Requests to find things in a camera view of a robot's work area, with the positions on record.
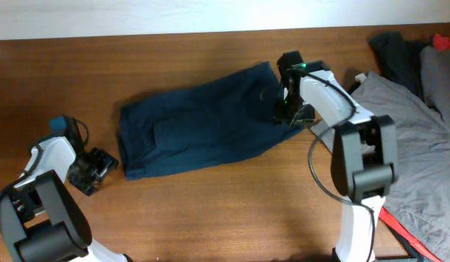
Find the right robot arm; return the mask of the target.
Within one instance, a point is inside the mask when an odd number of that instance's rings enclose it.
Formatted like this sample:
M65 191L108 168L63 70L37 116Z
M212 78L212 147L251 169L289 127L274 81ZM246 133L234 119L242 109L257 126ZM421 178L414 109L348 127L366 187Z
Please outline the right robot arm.
M326 122L326 129L317 134L308 152L314 178L315 146L327 135L334 136L330 170L337 193L315 180L325 194L342 203L341 232L332 260L375 261L379 213L390 187L398 180L394 121L357 103L321 60L306 63L298 51L285 52L277 61L277 69L281 96L276 101L275 122L309 126L317 116Z

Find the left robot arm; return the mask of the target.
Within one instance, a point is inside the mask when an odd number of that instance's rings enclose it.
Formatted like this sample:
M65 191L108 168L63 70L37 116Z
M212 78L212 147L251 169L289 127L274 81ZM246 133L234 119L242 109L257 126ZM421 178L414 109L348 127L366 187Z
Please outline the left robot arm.
M130 262L92 236L89 222L65 182L90 196L118 160L102 149L86 151L85 124L71 116L50 121L50 135L31 147L20 177L0 190L0 235L17 262Z

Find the navy blue shorts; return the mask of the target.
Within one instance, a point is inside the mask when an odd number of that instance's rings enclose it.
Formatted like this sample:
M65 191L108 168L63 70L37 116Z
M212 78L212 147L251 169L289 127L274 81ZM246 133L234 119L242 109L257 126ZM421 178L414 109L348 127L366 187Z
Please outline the navy blue shorts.
M127 180L173 175L259 156L302 131L276 123L280 98L267 62L198 87L160 93L120 110Z

